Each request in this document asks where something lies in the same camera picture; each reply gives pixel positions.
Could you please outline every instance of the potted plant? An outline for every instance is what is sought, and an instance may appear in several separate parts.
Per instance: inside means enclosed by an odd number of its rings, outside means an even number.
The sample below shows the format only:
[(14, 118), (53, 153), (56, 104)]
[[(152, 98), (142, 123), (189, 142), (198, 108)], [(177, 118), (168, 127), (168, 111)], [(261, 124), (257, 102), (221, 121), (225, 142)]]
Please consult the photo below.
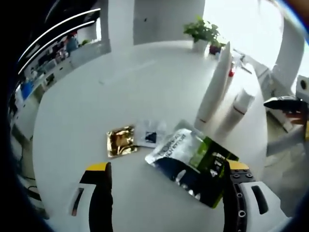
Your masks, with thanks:
[(85, 44), (89, 43), (90, 41), (89, 40), (83, 40), (82, 41), (82, 46), (84, 46)]
[(225, 46), (225, 43), (220, 43), (217, 39), (211, 42), (209, 47), (209, 53), (212, 55), (216, 55), (216, 53), (221, 52), (221, 48)]
[(184, 25), (184, 34), (193, 38), (193, 51), (204, 53), (209, 42), (212, 42), (219, 35), (218, 27), (198, 16), (197, 22)]

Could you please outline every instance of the green plant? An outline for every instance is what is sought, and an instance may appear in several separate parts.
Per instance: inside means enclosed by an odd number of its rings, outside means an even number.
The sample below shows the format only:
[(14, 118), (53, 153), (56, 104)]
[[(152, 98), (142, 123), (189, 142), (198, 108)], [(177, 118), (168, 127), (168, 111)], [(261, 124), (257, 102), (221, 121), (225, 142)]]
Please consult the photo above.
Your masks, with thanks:
[(89, 42), (90, 42), (89, 40), (83, 40), (83, 41), (82, 41), (82, 46), (85, 45), (85, 44), (87, 44), (87, 43), (89, 43)]
[(195, 43), (199, 40), (213, 42), (220, 35), (217, 25), (209, 21), (205, 23), (200, 16), (197, 17), (197, 22), (184, 25), (183, 32), (192, 36)]
[(225, 43), (219, 42), (217, 39), (214, 39), (214, 40), (211, 42), (211, 45), (216, 46), (216, 47), (218, 47), (218, 48), (221, 48), (221, 47), (224, 47), (226, 44), (225, 44)]

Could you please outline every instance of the white spray bottle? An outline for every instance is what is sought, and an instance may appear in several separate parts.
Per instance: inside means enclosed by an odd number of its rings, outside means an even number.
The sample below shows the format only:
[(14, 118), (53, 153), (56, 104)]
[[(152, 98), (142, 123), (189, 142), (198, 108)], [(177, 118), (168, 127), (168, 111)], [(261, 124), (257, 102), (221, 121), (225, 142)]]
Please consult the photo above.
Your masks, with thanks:
[(230, 42), (228, 42), (225, 49), (221, 52), (218, 65), (213, 73), (211, 82), (197, 112), (194, 127), (200, 131), (216, 112), (223, 99), (222, 96), (225, 92), (225, 85), (231, 68), (231, 63), (231, 45)]

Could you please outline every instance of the plastic bag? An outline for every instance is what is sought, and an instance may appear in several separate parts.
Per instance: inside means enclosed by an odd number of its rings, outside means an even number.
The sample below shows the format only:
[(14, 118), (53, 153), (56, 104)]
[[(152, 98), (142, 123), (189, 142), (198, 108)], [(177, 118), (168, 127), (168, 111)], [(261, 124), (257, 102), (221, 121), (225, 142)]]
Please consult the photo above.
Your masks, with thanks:
[(134, 140), (137, 146), (155, 148), (166, 134), (166, 124), (158, 120), (141, 120), (136, 123)]
[(178, 125), (145, 160), (200, 202), (215, 208), (222, 196), (225, 158), (238, 160), (211, 138), (202, 139), (196, 129)]

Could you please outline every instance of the white pillar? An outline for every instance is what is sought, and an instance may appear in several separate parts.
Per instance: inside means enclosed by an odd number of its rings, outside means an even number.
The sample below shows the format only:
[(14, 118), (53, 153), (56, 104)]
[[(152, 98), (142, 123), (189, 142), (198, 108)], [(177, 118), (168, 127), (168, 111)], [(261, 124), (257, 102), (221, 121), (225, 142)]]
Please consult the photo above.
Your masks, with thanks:
[(92, 7), (94, 8), (101, 8), (100, 10), (100, 27), (101, 27), (101, 43), (103, 45), (103, 53), (111, 52), (111, 45), (110, 39), (108, 35), (108, 4), (109, 0), (98, 0), (95, 5)]
[(304, 42), (304, 36), (289, 20), (284, 19), (282, 43), (273, 74), (288, 90), (291, 89), (298, 73), (304, 54)]
[(108, 1), (108, 32), (112, 52), (133, 46), (133, 16), (134, 0)]

